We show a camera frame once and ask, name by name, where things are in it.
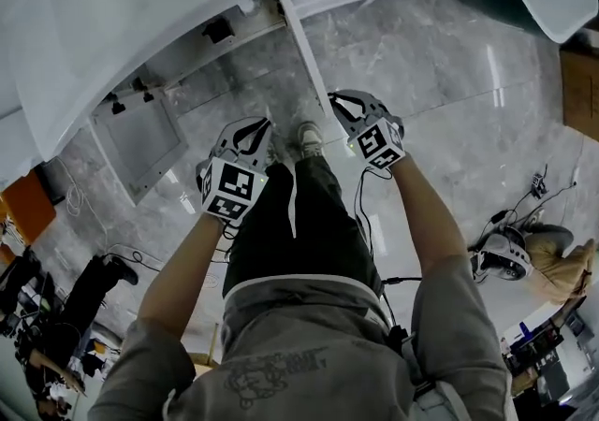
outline marble floor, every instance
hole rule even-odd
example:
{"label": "marble floor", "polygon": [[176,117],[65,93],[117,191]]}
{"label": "marble floor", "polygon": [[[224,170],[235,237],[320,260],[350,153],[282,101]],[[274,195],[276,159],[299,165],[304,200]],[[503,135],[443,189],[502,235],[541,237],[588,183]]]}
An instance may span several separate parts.
{"label": "marble floor", "polygon": [[[545,221],[563,223],[578,241],[597,235],[599,144],[562,125],[557,45],[492,21],[457,0],[378,0],[360,10],[341,7],[313,16],[304,27],[328,89],[371,92],[403,117],[407,149],[467,240],[477,239],[491,215],[515,205],[545,163],[551,193],[568,185],[579,167],[578,187],[549,201]],[[323,119],[285,29],[205,66],[168,97],[190,148],[137,207],[126,200],[89,128],[83,127],[61,154],[90,205],[75,210],[77,217],[68,213],[66,203],[59,205],[56,220],[35,249],[66,291],[92,254],[106,249],[128,256],[129,247],[140,249],[152,256],[144,255],[145,263],[160,268],[198,218],[197,162],[208,155],[223,126],[243,116],[268,115],[281,146],[298,123],[319,122],[325,130],[326,157],[353,212],[362,164],[346,148],[341,127]],[[51,162],[49,172],[66,192],[70,180],[63,165]],[[374,226],[381,276],[418,275],[394,183],[368,179],[364,207]],[[519,212],[532,207],[528,199]],[[214,259],[222,260],[222,253]],[[97,318],[119,334],[135,318],[155,275],[142,266],[134,268],[139,285],[119,283]],[[185,338],[191,351],[208,349],[223,310],[225,270],[222,263],[211,266]],[[518,321],[514,312],[518,316],[539,304],[527,298],[518,301],[507,284],[500,284],[488,302],[500,332]],[[409,324],[416,289],[416,283],[404,283],[388,291],[403,324]],[[485,285],[482,289],[492,291]]]}

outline cardboard box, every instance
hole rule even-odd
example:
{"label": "cardboard box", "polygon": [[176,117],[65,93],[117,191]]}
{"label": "cardboard box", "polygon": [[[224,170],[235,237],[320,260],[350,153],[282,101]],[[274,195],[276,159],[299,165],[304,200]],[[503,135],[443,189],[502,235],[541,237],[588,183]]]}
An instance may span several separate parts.
{"label": "cardboard box", "polygon": [[563,124],[599,141],[599,54],[560,52]]}

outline gray tile floor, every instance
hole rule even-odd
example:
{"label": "gray tile floor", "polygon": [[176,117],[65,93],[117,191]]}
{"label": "gray tile floor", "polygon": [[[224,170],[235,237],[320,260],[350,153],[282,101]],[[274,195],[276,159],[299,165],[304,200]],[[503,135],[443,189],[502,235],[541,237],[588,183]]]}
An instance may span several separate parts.
{"label": "gray tile floor", "polygon": [[[350,6],[316,15],[304,26],[328,89],[371,92],[403,117],[408,150],[467,240],[477,238],[492,214],[513,206],[545,163],[551,193],[567,185],[575,167],[580,168],[579,186],[547,204],[545,221],[563,222],[578,241],[597,235],[599,144],[562,125],[558,46],[492,21],[457,0],[378,0],[362,10]],[[83,204],[75,217],[63,203],[56,221],[36,242],[44,266],[65,290],[92,254],[108,247],[124,255],[131,250],[123,245],[139,248],[157,258],[144,261],[158,268],[168,260],[198,218],[190,213],[199,206],[196,163],[207,156],[225,123],[242,116],[270,116],[280,145],[298,123],[318,121],[344,201],[353,206],[362,164],[345,147],[340,126],[323,120],[285,29],[200,69],[168,96],[190,149],[137,207],[128,204],[88,128],[61,154],[97,215]],[[50,169],[56,185],[66,191],[64,168],[52,162]],[[374,224],[381,275],[417,275],[394,184],[368,180],[364,206]],[[519,211],[532,207],[527,200]],[[222,257],[216,254],[215,259]],[[221,316],[225,267],[213,264],[210,269],[186,338],[192,351],[208,349],[213,324]],[[120,334],[135,318],[154,276],[143,267],[136,270],[139,285],[132,289],[120,283],[98,315],[100,323]],[[409,323],[416,288],[403,284],[389,291],[404,324]],[[500,332],[519,321],[514,312],[533,311],[540,304],[522,284],[482,288],[492,293],[488,308]]]}

